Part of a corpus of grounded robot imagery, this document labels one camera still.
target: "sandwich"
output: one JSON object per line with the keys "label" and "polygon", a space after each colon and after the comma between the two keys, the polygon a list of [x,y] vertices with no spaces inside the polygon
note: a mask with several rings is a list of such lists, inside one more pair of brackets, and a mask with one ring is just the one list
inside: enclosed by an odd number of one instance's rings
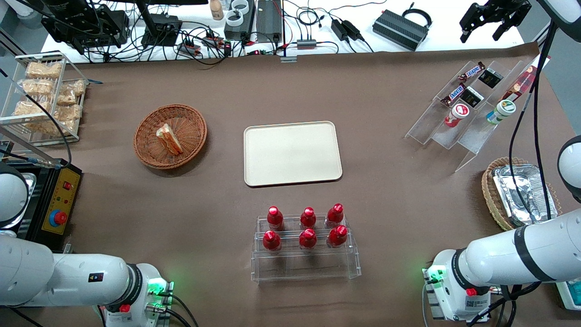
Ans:
{"label": "sandwich", "polygon": [[182,149],[178,138],[175,137],[174,132],[168,124],[164,124],[158,129],[155,135],[162,142],[163,147],[173,155],[184,153],[184,149]]}

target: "beige tray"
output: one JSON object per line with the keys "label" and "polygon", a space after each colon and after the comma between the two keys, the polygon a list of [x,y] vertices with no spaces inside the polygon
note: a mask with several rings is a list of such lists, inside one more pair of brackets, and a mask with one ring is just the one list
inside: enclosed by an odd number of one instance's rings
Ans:
{"label": "beige tray", "polygon": [[244,131],[244,181],[249,186],[336,180],[342,174],[332,122],[251,126]]}

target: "acrylic bottle rack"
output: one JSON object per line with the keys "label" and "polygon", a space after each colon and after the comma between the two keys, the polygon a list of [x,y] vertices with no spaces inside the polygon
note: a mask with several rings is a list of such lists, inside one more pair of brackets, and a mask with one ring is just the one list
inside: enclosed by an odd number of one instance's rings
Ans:
{"label": "acrylic bottle rack", "polygon": [[476,63],[470,61],[454,75],[448,84],[436,94],[430,106],[406,134],[406,137],[412,137],[423,145],[434,140],[447,150],[456,144],[465,148],[467,154],[456,168],[456,172],[478,155],[478,152],[496,129],[497,125],[490,124],[486,120],[486,115],[496,107],[506,90],[517,80],[526,64],[519,61],[512,69],[507,69],[496,61],[487,65],[488,68],[503,76],[503,79],[494,88],[490,88],[478,79],[482,72],[471,77],[464,85],[476,90],[484,99],[475,107],[468,105],[462,99],[455,100],[451,106],[465,104],[470,109],[470,113],[456,127],[448,127],[444,124],[444,118],[450,113],[451,108],[441,103],[441,100],[458,87],[460,81],[457,76],[474,66]]}
{"label": "acrylic bottle rack", "polygon": [[259,216],[252,247],[252,280],[260,283],[274,280],[309,280],[319,278],[348,278],[361,276],[359,252],[347,218],[341,224],[348,229],[347,241],[338,248],[327,246],[328,228],[325,228],[325,213],[318,213],[314,230],[317,245],[309,250],[299,247],[300,215],[284,217],[285,230],[277,232],[282,248],[268,251],[262,245],[264,232],[269,230],[266,216]]}

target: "yellow control panel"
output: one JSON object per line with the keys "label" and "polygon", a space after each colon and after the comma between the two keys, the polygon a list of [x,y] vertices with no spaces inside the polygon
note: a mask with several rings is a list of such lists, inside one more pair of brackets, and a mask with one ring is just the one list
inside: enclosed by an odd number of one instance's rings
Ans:
{"label": "yellow control panel", "polygon": [[70,169],[62,169],[56,182],[55,191],[42,222],[42,230],[62,235],[69,221],[73,200],[77,195],[81,176]]}

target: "foil container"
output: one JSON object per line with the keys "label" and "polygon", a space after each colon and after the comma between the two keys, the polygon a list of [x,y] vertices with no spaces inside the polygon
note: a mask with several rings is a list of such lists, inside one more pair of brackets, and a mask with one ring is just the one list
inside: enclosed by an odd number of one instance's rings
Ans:
{"label": "foil container", "polygon": [[[492,170],[492,178],[506,211],[509,223],[514,227],[542,223],[547,221],[547,206],[545,205],[543,184],[540,171],[534,165],[513,165],[515,187],[512,181],[510,166],[501,166]],[[517,188],[524,200],[518,196]],[[557,216],[555,202],[548,189],[546,189],[551,217]]]}

